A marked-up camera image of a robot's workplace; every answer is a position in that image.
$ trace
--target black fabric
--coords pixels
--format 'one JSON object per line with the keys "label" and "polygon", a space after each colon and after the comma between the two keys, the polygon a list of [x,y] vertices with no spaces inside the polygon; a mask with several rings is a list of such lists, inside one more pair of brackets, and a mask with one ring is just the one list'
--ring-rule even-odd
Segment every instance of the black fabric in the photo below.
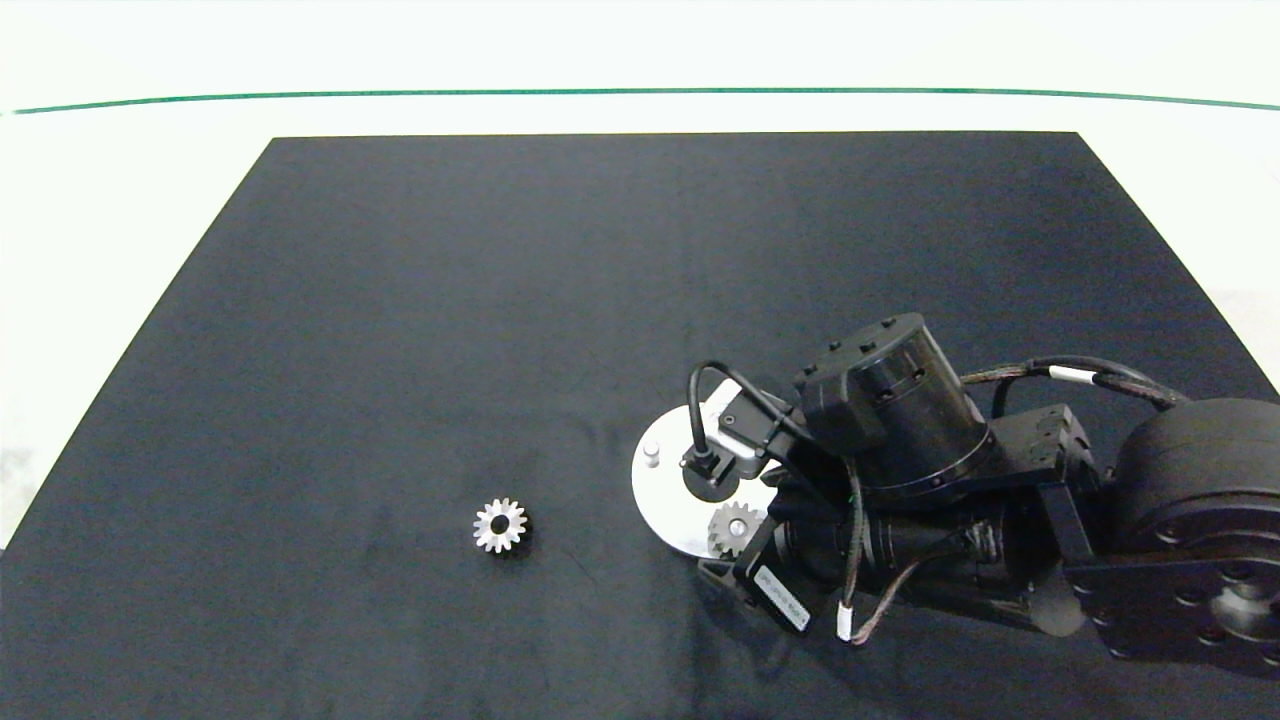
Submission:
{"label": "black fabric", "polygon": [[[273,142],[3,560],[13,717],[1257,717],[1280,689],[895,609],[860,652],[704,589],[630,457],[726,360],[791,397],[920,311],[959,372],[1079,352],[1275,400],[1075,135]],[[989,401],[989,388],[974,391]],[[1028,379],[1100,457],[1146,402]],[[518,498],[499,561],[474,514]]]}

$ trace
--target cable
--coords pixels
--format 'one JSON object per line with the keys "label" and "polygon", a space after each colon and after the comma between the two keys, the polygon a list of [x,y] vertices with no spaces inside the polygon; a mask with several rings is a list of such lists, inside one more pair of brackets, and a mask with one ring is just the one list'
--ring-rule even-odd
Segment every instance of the cable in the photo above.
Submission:
{"label": "cable", "polygon": [[1039,368],[1048,368],[1050,365],[1080,368],[1083,370],[1093,370],[1094,373],[1110,373],[1112,375],[1125,375],[1135,380],[1152,384],[1156,383],[1156,380],[1148,378],[1138,370],[1134,370],[1129,365],[1123,365],[1114,360],[1105,360],[1102,357],[1093,357],[1092,355],[1046,355],[1043,357],[1032,357],[1027,361],[1027,366],[1032,372]]}
{"label": "cable", "polygon": [[849,468],[850,511],[852,529],[849,533],[849,552],[845,560],[845,592],[840,598],[845,607],[854,607],[854,592],[858,589],[858,568],[863,562],[863,532],[865,518],[863,516],[863,484],[858,479],[858,469],[851,461],[846,461]]}
{"label": "cable", "polygon": [[781,407],[773,404],[772,400],[758,387],[755,387],[751,380],[746,379],[741,373],[730,368],[728,365],[721,363],[719,360],[705,360],[694,366],[692,372],[689,373],[689,427],[694,432],[694,454],[705,457],[710,454],[710,447],[707,445],[707,428],[703,425],[703,413],[699,401],[698,384],[701,379],[703,370],[716,370],[728,379],[737,383],[742,388],[742,395],[748,397],[756,407],[763,410],[771,418],[777,420],[783,428],[791,434],[813,442],[813,436],[805,432],[804,428],[796,424],[795,420],[787,414],[790,409],[783,411]]}
{"label": "cable", "polygon": [[881,596],[879,602],[876,603],[876,610],[872,611],[872,616],[867,619],[859,628],[856,633],[849,637],[849,643],[854,646],[867,644],[867,641],[872,639],[872,633],[876,632],[876,626],[879,625],[881,619],[888,612],[888,606],[892,605],[893,598],[897,596],[897,591],[902,589],[902,585],[911,578],[920,565],[931,560],[937,560],[940,557],[951,557],[954,555],[966,555],[968,550],[945,550],[938,552],[927,552],[920,555],[906,564],[902,570],[893,577],[888,587],[884,588],[884,594]]}
{"label": "cable", "polygon": [[1009,405],[1009,389],[1014,380],[1032,375],[1048,375],[1059,380],[1094,384],[1103,389],[1146,400],[1160,411],[1190,401],[1187,395],[1162,386],[1128,365],[1091,355],[1032,357],[1021,364],[1009,363],[961,375],[960,382],[964,384],[998,382],[991,400],[991,416],[1002,418]]}
{"label": "cable", "polygon": [[858,478],[858,468],[852,461],[846,460],[849,469],[850,511],[852,529],[849,532],[849,548],[845,552],[845,591],[840,596],[840,606],[836,609],[836,637],[849,642],[852,637],[854,624],[854,592],[858,589],[858,569],[863,564],[863,484]]}
{"label": "cable", "polygon": [[992,418],[1005,416],[1005,407],[1009,405],[1009,388],[1014,387],[1014,380],[1018,378],[1005,378],[996,386],[996,392],[991,396]]}
{"label": "cable", "polygon": [[1111,389],[1123,395],[1129,395],[1146,400],[1156,406],[1157,410],[1169,410],[1181,405],[1183,402],[1189,402],[1190,398],[1185,395],[1178,392],[1176,389],[1167,388],[1157,383],[1144,383],[1135,380],[1133,378],[1125,378],[1120,375],[1111,375],[1107,373],[1098,373],[1093,377],[1093,384]]}

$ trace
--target white cable label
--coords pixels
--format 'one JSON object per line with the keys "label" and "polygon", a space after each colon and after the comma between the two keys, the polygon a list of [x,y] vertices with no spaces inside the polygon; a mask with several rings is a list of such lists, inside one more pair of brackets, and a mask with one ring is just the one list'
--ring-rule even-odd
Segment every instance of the white cable label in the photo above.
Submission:
{"label": "white cable label", "polygon": [[1093,384],[1093,375],[1097,375],[1093,370],[1079,370],[1076,368],[1064,368],[1062,365],[1048,366],[1048,377],[1055,380],[1066,380],[1069,383],[1084,383],[1091,386]]}
{"label": "white cable label", "polygon": [[791,620],[791,624],[797,630],[804,630],[809,625],[809,611],[800,605],[796,596],[791,594],[791,591],[782,584],[782,580],[773,574],[773,570],[769,570],[768,565],[760,565],[760,569],[756,570],[755,584],[764,591],[764,594],[786,615],[787,620]]}

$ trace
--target spur gear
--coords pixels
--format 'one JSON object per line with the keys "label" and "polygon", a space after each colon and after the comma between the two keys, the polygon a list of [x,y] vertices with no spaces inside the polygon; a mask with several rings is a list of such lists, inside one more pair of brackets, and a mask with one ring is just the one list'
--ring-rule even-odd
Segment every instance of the spur gear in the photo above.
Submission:
{"label": "spur gear", "polygon": [[484,510],[476,512],[475,523],[471,523],[476,532],[476,546],[485,552],[502,555],[502,551],[511,551],[512,546],[520,542],[520,536],[525,534],[529,516],[518,502],[509,497],[485,503]]}
{"label": "spur gear", "polygon": [[707,544],[721,557],[737,557],[751,542],[751,536],[764,521],[764,514],[751,510],[749,505],[728,502],[712,515],[707,525]]}

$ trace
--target gear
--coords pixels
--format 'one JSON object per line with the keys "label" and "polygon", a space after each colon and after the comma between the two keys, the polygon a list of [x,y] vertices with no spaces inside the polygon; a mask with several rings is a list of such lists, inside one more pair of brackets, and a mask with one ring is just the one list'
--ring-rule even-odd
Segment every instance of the gear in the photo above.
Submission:
{"label": "gear", "polygon": [[476,532],[476,546],[485,552],[502,555],[502,551],[511,551],[512,546],[520,542],[520,536],[525,534],[529,516],[518,502],[508,497],[485,503],[484,510],[476,512],[472,523]]}
{"label": "gear", "polygon": [[721,557],[737,557],[751,542],[751,536],[764,521],[764,514],[748,505],[728,502],[722,505],[707,527],[707,544]]}

